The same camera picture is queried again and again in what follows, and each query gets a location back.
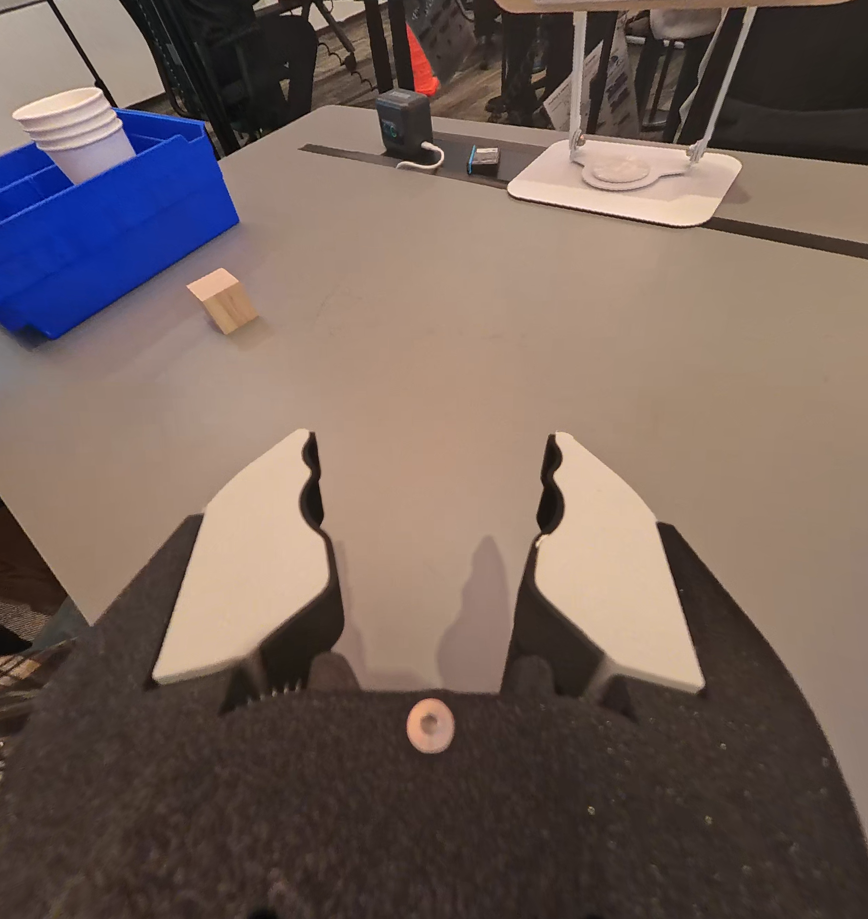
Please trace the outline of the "black device with green display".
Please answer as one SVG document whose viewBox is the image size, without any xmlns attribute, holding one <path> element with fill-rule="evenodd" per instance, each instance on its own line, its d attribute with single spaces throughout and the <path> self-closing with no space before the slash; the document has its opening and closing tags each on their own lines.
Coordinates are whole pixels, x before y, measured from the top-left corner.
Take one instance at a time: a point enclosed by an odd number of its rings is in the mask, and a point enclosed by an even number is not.
<svg viewBox="0 0 868 919">
<path fill-rule="evenodd" d="M 375 99 L 375 111 L 388 155 L 418 160 L 426 152 L 424 144 L 433 143 L 428 96 L 393 88 Z"/>
</svg>

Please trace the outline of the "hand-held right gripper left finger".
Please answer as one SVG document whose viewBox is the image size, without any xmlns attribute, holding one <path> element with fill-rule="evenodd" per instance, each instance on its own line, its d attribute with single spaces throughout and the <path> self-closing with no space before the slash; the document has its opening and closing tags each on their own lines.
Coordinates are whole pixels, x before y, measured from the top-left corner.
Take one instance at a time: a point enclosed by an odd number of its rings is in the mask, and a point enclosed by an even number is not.
<svg viewBox="0 0 868 919">
<path fill-rule="evenodd" d="M 219 672 L 305 684 L 344 609 L 323 529 L 315 433 L 296 429 L 206 505 L 158 658 L 156 684 Z"/>
</svg>

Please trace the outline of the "dark printed sheet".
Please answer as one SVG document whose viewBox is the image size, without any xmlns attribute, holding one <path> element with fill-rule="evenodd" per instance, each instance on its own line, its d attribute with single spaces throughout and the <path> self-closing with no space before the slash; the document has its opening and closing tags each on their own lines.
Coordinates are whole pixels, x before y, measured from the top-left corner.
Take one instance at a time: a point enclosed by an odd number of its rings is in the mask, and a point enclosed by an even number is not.
<svg viewBox="0 0 868 919">
<path fill-rule="evenodd" d="M 406 22 L 434 75 L 447 83 L 475 48 L 474 23 L 459 1 L 406 1 Z"/>
</svg>

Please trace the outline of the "orange traffic cone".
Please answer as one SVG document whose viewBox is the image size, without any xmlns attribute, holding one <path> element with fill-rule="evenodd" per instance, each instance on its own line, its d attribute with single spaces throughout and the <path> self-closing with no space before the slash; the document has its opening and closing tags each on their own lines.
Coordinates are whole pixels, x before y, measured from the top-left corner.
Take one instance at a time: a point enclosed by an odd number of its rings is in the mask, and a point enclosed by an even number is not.
<svg viewBox="0 0 868 919">
<path fill-rule="evenodd" d="M 425 97 L 433 98 L 440 89 L 440 81 L 434 74 L 431 64 L 411 27 L 406 25 L 405 29 L 415 92 Z"/>
</svg>

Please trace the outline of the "wooden cube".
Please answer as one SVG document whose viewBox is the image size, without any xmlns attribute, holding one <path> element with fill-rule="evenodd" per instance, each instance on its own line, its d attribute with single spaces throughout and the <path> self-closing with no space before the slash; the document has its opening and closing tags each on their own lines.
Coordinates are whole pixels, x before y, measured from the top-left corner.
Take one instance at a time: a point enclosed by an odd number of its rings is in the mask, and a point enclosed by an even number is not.
<svg viewBox="0 0 868 919">
<path fill-rule="evenodd" d="M 246 327 L 259 317 L 244 284 L 226 269 L 216 269 L 186 285 L 224 336 Z"/>
</svg>

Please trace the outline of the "white board stand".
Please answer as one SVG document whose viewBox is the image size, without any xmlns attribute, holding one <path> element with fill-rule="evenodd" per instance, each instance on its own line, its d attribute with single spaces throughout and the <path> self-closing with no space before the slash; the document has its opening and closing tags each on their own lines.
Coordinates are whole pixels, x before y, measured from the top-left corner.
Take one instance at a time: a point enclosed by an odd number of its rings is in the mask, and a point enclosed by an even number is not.
<svg viewBox="0 0 868 919">
<path fill-rule="evenodd" d="M 741 171 L 731 155 L 707 155 L 737 63 L 757 14 L 749 6 L 705 132 L 688 148 L 597 138 L 582 126 L 584 43 L 589 12 L 614 12 L 613 2 L 526 2 L 520 12 L 571 12 L 575 27 L 568 140 L 548 147 L 509 181 L 517 201 L 548 204 L 585 213 L 687 228 L 707 222 Z"/>
</svg>

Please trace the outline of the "blue plastic bin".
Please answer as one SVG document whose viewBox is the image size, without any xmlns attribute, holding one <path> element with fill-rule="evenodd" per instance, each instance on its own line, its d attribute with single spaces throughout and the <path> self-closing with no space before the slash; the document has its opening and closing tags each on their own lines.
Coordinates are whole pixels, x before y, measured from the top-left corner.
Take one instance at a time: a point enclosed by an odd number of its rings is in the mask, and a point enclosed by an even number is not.
<svg viewBox="0 0 868 919">
<path fill-rule="evenodd" d="M 135 156 L 74 185 L 0 156 L 0 325 L 57 339 L 239 223 L 206 125 L 118 109 Z"/>
</svg>

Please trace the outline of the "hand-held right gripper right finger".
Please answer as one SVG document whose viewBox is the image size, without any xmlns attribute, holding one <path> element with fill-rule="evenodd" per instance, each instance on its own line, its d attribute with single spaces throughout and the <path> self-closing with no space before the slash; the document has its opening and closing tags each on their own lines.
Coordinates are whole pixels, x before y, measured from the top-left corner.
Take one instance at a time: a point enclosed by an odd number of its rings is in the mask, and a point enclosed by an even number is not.
<svg viewBox="0 0 868 919">
<path fill-rule="evenodd" d="M 539 658 L 558 695 L 610 695 L 626 679 L 702 692 L 657 516 L 566 432 L 547 438 L 541 483 L 509 671 L 520 659 Z"/>
</svg>

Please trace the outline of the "stack of white paper cups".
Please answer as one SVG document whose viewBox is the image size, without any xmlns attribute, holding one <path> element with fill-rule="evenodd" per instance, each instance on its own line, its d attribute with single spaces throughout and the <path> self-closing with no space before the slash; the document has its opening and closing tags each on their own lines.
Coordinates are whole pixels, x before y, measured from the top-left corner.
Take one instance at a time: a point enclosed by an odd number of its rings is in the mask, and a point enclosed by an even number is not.
<svg viewBox="0 0 868 919">
<path fill-rule="evenodd" d="M 118 167 L 135 156 L 121 121 L 115 121 L 104 131 L 56 142 L 35 141 L 35 144 L 75 185 Z"/>
</svg>

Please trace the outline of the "hanging printed paper sheet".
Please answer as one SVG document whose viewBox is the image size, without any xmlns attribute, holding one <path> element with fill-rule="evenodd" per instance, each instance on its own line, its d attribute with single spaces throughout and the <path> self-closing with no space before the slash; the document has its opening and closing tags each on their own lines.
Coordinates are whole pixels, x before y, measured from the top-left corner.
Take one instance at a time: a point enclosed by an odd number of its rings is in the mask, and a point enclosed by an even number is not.
<svg viewBox="0 0 868 919">
<path fill-rule="evenodd" d="M 602 99 L 596 134 L 635 140 L 639 137 L 640 128 L 625 22 L 624 17 L 620 17 L 616 22 L 608 61 L 605 96 Z M 586 55 L 583 65 L 581 113 L 584 127 L 587 126 L 589 118 L 590 84 L 598 72 L 601 52 L 602 43 L 598 43 Z M 569 127 L 570 82 L 571 76 L 567 75 L 551 94 L 543 98 L 543 109 L 556 131 L 566 131 Z"/>
</svg>

